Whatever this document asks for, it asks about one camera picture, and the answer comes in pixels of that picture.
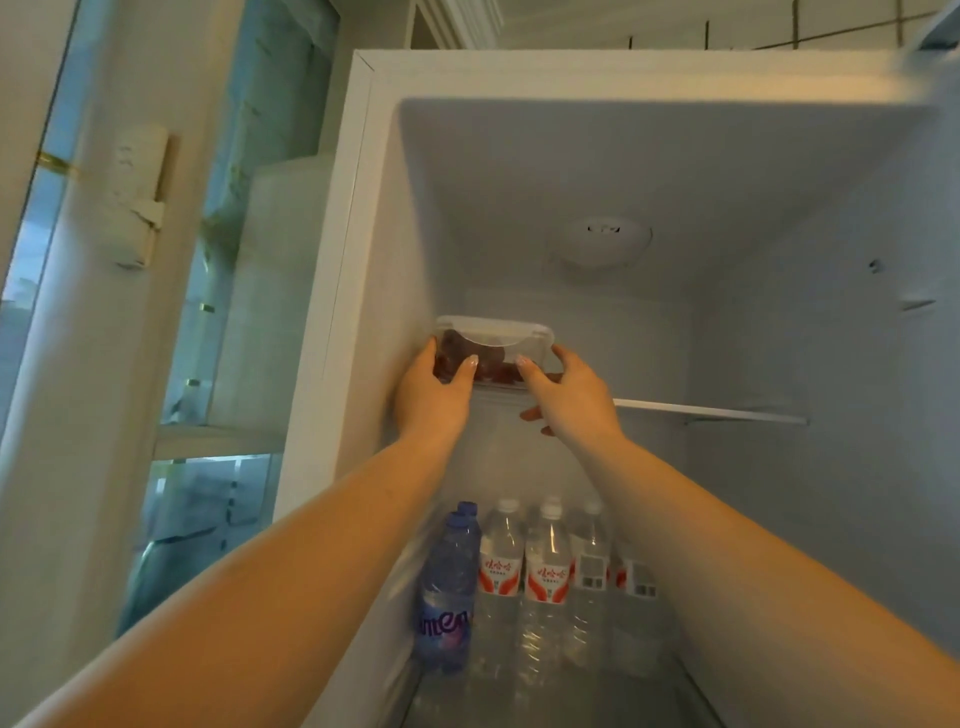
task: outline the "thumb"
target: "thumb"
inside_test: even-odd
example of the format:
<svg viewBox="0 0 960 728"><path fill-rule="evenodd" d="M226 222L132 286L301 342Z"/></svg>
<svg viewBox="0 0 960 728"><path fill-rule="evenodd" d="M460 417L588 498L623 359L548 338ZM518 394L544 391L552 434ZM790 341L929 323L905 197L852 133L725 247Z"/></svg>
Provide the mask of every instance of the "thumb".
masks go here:
<svg viewBox="0 0 960 728"><path fill-rule="evenodd" d="M457 376L450 382L451 387L456 387L461 392L469 395L473 391L473 375L476 374L477 364L480 363L480 357L474 354L468 356L460 364L457 370Z"/></svg>
<svg viewBox="0 0 960 728"><path fill-rule="evenodd" d="M526 356L521 355L516 358L516 367L520 370L520 376L527 383L527 388L531 394L537 402L543 403L543 398L549 392L550 387L556 385L546 377L540 367Z"/></svg>

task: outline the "person's right arm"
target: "person's right arm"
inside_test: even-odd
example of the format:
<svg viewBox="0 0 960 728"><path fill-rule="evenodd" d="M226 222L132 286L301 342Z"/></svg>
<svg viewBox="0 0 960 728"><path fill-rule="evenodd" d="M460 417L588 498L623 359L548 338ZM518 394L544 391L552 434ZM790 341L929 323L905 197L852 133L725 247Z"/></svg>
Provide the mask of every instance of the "person's right arm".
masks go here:
<svg viewBox="0 0 960 728"><path fill-rule="evenodd" d="M757 726L960 726L960 666L839 576L631 443L606 384L519 362L546 420Z"/></svg>

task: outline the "open refrigerator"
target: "open refrigerator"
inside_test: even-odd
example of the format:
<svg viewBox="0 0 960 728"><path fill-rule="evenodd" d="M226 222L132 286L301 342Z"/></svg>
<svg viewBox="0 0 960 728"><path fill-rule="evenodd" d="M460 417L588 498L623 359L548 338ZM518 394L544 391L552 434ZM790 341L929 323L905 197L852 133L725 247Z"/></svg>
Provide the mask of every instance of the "open refrigerator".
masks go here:
<svg viewBox="0 0 960 728"><path fill-rule="evenodd" d="M632 439L960 651L956 20L902 55L358 52L276 516L391 441L438 316L537 322ZM588 496L529 402L477 389L307 725L399 725L429 690L411 609L457 500ZM748 724L693 647L675 667L651 724Z"/></svg>

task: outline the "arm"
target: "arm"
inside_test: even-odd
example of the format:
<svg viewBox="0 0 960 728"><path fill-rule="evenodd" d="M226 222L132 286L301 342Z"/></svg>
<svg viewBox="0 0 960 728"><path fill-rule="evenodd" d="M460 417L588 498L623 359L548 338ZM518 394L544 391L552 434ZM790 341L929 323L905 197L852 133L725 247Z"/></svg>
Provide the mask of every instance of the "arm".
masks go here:
<svg viewBox="0 0 960 728"><path fill-rule="evenodd" d="M190 582L22 726L299 726L466 424L476 362L444 386L435 349L400 384L395 444Z"/></svg>
<svg viewBox="0 0 960 728"><path fill-rule="evenodd" d="M620 430L573 352L560 384L520 371L644 554L687 634L757 725L957 726L960 667L839 576L744 518Z"/></svg>

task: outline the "person's left hand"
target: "person's left hand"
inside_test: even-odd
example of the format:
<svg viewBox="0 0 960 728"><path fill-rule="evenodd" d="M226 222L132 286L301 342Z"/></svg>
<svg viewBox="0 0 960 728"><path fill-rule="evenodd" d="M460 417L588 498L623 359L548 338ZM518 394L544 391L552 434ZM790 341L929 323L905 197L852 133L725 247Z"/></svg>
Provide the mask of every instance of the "person's left hand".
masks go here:
<svg viewBox="0 0 960 728"><path fill-rule="evenodd" d="M437 339L431 336L396 390L394 416L401 438L453 450L467 425L478 358L466 359L453 381L443 384L433 376L436 353Z"/></svg>

